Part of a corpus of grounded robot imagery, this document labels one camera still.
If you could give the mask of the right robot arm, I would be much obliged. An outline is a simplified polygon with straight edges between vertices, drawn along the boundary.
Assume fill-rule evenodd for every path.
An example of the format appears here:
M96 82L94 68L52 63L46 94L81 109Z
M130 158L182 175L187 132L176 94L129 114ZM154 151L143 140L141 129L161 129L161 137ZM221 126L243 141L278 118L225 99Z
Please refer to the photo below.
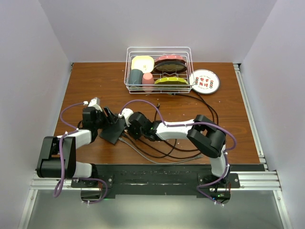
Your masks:
M189 140L200 153L210 159L212 182L224 187L229 182L229 165L225 156L226 136L229 132L203 115L183 122L150 121L141 112L123 116L128 133L134 138L144 137L150 141L169 139Z

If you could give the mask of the black network switch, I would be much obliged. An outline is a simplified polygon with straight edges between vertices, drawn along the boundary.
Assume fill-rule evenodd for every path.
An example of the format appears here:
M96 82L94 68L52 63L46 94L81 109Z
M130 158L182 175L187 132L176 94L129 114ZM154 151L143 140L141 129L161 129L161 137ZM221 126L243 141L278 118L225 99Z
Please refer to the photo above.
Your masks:
M119 137L122 135L126 128L125 120L119 119L116 123L110 124L108 127L102 129L99 137L109 143L115 145Z

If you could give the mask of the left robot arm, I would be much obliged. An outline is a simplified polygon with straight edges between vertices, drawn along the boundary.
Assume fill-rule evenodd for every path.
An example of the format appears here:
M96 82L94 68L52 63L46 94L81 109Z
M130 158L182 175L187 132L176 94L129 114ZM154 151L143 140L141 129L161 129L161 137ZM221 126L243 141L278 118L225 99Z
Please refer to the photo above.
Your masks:
M89 106L82 111L82 127L60 136L43 139L36 172L40 178L57 178L59 187L65 179L78 178L88 187L98 184L96 165L78 162L76 150L100 137L115 144L125 128L125 120L113 114L108 107Z

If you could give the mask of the black cable teal band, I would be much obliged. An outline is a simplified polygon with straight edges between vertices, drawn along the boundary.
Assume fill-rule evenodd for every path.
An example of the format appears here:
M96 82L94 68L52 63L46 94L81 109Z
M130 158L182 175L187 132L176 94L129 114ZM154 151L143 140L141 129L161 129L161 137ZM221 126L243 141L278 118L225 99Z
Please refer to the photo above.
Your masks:
M203 96L196 92L175 95L140 94L134 99L143 99L154 104L160 109L165 121L180 122L193 119L196 115L205 115L216 124L219 123L218 113L204 100ZM133 140L129 134L124 134L122 138L144 156L159 163L182 161L199 154L195 146L185 139L151 142L144 137Z

